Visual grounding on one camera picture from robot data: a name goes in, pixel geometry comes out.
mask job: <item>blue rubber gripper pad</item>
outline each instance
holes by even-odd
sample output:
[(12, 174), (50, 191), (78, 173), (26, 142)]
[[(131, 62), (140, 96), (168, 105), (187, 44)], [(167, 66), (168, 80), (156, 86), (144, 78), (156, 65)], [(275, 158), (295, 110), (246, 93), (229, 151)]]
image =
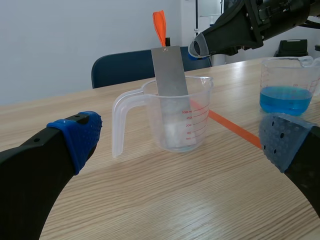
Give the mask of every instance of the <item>blue rubber gripper pad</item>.
[(191, 56), (190, 53), (188, 53), (188, 58), (189, 58), (191, 61), (197, 61), (197, 60), (207, 59), (208, 57), (205, 56), (205, 57), (203, 57), (203, 58), (197, 58), (197, 57)]
[(97, 145), (102, 128), (101, 116), (94, 111), (83, 111), (78, 114), (89, 115), (87, 124), (76, 121), (59, 119), (48, 123), (47, 127), (59, 129), (63, 132), (66, 145), (71, 155), (75, 175), (85, 166), (89, 153)]
[(266, 157), (284, 173), (315, 124), (284, 113), (270, 113), (259, 126)]

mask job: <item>table surface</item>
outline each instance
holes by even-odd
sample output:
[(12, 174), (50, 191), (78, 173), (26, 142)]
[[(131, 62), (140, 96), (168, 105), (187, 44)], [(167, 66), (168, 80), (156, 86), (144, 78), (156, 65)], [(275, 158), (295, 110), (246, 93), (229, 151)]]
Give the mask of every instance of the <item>table surface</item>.
[[(210, 109), (251, 133), (259, 106), (261, 59), (187, 73), (214, 78)], [(129, 112), (123, 154), (111, 153), (112, 105), (140, 80), (0, 107), (0, 151), (48, 122), (96, 111), (95, 154), (57, 199), (41, 240), (318, 240), (320, 220), (302, 193), (251, 143), (208, 120), (204, 144), (171, 153), (153, 141), (146, 109)], [(320, 124), (320, 97), (301, 116)]]

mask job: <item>white wall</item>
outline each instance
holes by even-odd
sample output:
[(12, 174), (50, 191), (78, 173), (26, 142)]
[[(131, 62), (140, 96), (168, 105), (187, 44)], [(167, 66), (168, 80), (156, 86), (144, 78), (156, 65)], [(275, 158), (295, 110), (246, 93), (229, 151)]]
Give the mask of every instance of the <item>white wall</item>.
[[(210, 27), (210, 17), (198, 18), (198, 29), (200, 32)], [(196, 28), (196, 1), (195, 0), (181, 0), (181, 36), (182, 45), (189, 46), (195, 37)]]
[(181, 44), (179, 0), (3, 0), (0, 105), (87, 90), (99, 57), (159, 47), (152, 13)]
[(198, 0), (198, 14), (200, 17), (221, 14), (220, 0)]

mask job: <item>blue chair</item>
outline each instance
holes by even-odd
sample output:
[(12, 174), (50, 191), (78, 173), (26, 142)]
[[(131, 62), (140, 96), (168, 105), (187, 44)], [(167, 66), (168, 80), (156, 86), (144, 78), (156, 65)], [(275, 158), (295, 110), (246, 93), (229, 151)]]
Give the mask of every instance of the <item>blue chair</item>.
[[(211, 67), (209, 58), (191, 60), (188, 47), (181, 47), (184, 71)], [(133, 51), (100, 57), (95, 61), (91, 80), (94, 89), (155, 77), (151, 50)]]

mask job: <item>measuring cup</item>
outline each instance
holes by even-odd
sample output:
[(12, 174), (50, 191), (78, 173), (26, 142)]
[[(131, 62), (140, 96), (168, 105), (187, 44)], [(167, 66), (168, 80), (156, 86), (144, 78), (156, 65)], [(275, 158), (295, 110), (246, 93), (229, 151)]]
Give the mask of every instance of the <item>measuring cup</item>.
[(121, 94), (112, 109), (112, 155), (123, 152), (128, 111), (146, 106), (149, 124), (157, 145), (169, 152), (183, 153), (199, 147), (206, 137), (211, 77), (185, 78), (189, 95), (158, 96), (156, 80), (140, 89)]
[(260, 106), (267, 113), (304, 113), (319, 94), (320, 58), (278, 57), (262, 62)]

